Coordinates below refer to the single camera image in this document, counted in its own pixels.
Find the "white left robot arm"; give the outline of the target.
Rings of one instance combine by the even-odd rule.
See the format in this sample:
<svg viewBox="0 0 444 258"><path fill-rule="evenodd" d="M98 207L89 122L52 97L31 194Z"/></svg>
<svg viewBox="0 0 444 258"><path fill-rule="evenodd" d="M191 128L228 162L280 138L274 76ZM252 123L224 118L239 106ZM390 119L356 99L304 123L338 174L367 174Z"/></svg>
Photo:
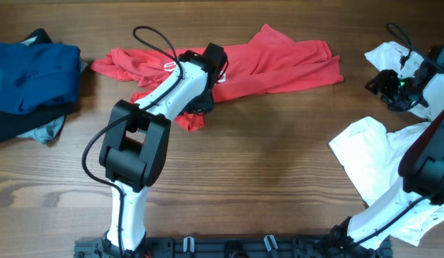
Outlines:
<svg viewBox="0 0 444 258"><path fill-rule="evenodd" d="M164 168L171 123L184 113L203 114L214 107L212 88L226 64L227 54L216 45L202 54L188 50L147 96L114 105L99 156L113 194L112 222L103 237L105 256L142 254L146 197Z"/></svg>

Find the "red printed t-shirt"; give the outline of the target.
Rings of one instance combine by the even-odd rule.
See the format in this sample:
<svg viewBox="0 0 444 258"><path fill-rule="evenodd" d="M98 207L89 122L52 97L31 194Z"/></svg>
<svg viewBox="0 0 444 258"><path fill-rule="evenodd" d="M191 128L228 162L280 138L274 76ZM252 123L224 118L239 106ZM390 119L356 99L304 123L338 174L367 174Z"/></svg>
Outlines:
<svg viewBox="0 0 444 258"><path fill-rule="evenodd" d="M215 102L249 95L297 92L343 81L339 57L322 40L295 42L264 24L246 44L226 46L228 68L213 88ZM175 62L153 50L115 48L91 68L117 81L136 81L147 96L175 69Z"/></svg>

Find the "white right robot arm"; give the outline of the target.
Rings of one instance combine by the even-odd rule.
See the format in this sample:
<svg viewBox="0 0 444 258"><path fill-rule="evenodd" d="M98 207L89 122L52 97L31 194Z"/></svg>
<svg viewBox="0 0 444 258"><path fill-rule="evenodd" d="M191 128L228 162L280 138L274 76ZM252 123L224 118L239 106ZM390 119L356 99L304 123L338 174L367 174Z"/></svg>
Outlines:
<svg viewBox="0 0 444 258"><path fill-rule="evenodd" d="M421 85L427 105L413 112L424 123L389 133L365 117L329 143L368 206L332 229L327 245L340 254L359 256L390 236L417 246L444 221L444 74Z"/></svg>

